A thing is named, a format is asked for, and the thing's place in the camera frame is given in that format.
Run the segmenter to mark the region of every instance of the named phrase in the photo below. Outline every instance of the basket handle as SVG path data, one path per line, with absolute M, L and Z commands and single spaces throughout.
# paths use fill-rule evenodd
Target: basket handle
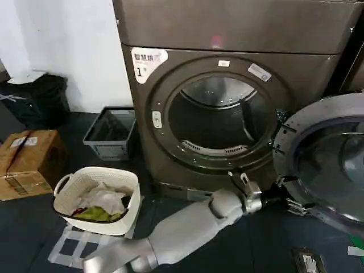
M 65 175 L 61 178 L 61 180 L 58 181 L 55 190 L 53 192 L 54 197 L 58 195 L 59 188 L 62 186 L 63 182 L 65 182 L 67 179 L 70 179 L 72 175 L 73 175 L 72 173 L 70 173 L 69 175 Z

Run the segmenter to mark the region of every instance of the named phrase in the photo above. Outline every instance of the white label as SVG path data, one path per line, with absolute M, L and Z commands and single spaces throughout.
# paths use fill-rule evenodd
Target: white label
M 134 47 L 131 50 L 136 81 L 145 84 L 151 73 L 168 60 L 164 49 Z
M 364 250 L 356 246 L 348 246 L 348 255 L 364 257 Z
M 162 128 L 162 114 L 160 111 L 152 111 L 153 125 L 157 129 Z
M 35 146 L 38 142 L 38 138 L 35 136 L 33 138 L 28 138 L 27 141 L 25 141 L 25 146 Z
M 229 67 L 229 66 L 230 66 L 230 61 L 226 61 L 226 60 L 219 60 L 219 61 L 218 61 L 218 66 L 219 66 L 219 67 Z
M 248 71 L 265 82 L 267 82 L 272 77 L 271 73 L 265 71 L 263 68 L 256 64 L 251 64 L 251 66 L 249 66 L 248 68 Z
M 22 137 L 22 138 L 18 138 L 16 140 L 13 141 L 13 143 L 11 144 L 10 148 L 13 148 L 13 147 L 18 147 L 19 145 L 21 145 L 24 140 L 26 139 L 26 137 Z
M 316 261 L 311 256 L 303 255 L 303 261 L 305 262 L 306 270 L 308 273 L 317 273 Z

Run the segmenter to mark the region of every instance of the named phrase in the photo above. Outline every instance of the white laundry basket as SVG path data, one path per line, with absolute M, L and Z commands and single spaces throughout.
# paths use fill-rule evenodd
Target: white laundry basket
M 61 191 L 62 183 L 68 179 Z M 117 191 L 131 196 L 126 214 L 113 221 L 83 220 L 72 217 L 77 199 L 100 184 L 113 187 Z M 106 235 L 123 235 L 129 231 L 140 207 L 140 189 L 138 177 L 128 171 L 102 167 L 86 167 L 74 174 L 64 176 L 54 190 L 53 207 L 71 225 Z

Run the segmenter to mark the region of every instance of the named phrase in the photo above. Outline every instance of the gray plastic crate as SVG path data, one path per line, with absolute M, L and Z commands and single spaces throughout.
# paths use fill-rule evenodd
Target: gray plastic crate
M 105 107 L 86 133 L 84 144 L 91 146 L 102 160 L 126 161 L 137 137 L 134 108 Z

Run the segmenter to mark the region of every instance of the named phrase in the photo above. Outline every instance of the white cloth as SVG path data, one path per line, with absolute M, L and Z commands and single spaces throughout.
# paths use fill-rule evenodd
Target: white cloth
M 125 193 L 113 191 L 103 185 L 99 185 L 78 199 L 77 208 L 91 208 L 99 206 L 110 215 L 125 211 L 121 198 Z

